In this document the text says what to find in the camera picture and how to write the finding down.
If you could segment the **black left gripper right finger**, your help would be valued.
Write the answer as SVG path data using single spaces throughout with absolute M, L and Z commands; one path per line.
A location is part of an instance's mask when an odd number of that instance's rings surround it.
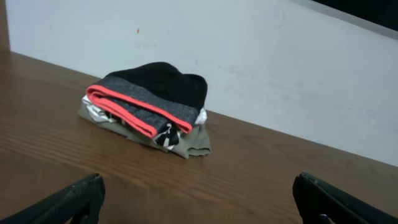
M 397 224 L 396 217 L 306 172 L 295 178 L 292 190 L 303 224 Z

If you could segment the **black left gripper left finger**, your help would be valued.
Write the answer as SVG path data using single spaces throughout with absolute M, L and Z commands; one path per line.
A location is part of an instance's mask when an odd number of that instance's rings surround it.
M 1 224 L 97 224 L 104 197 L 102 176 L 91 174 L 1 220 Z

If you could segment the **black pants with red waistband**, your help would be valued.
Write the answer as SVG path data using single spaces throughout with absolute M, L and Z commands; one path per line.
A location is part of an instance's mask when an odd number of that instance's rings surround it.
M 208 85 L 166 62 L 111 72 L 86 89 L 97 107 L 153 138 L 171 125 L 190 133 L 204 107 Z

